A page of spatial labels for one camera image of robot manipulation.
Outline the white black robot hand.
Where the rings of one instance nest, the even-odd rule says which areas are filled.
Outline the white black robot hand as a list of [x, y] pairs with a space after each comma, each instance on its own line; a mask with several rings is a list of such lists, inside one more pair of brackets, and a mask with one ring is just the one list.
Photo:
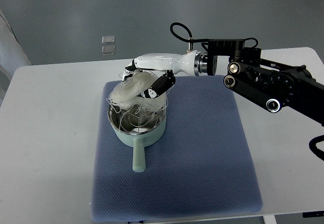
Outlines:
[[175, 74], [184, 72], [190, 76], [207, 73], [207, 58], [200, 51], [192, 51], [184, 55], [170, 53], [151, 53], [136, 57], [125, 68], [122, 80], [133, 77], [136, 72], [164, 71], [152, 85], [138, 96], [148, 99], [160, 97], [176, 82]]

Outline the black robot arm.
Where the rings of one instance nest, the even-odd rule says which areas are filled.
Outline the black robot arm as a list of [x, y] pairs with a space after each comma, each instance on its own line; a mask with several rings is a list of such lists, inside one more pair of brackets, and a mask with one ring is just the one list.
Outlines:
[[199, 56], [195, 69], [199, 73], [214, 76], [219, 56], [227, 56], [229, 64], [223, 83], [230, 90], [271, 113], [290, 107], [310, 119], [323, 124], [323, 84], [318, 83], [305, 65], [290, 66], [263, 59], [257, 45], [246, 47], [246, 39], [184, 39], [173, 27], [171, 34], [187, 42], [191, 48], [199, 42], [206, 53]]

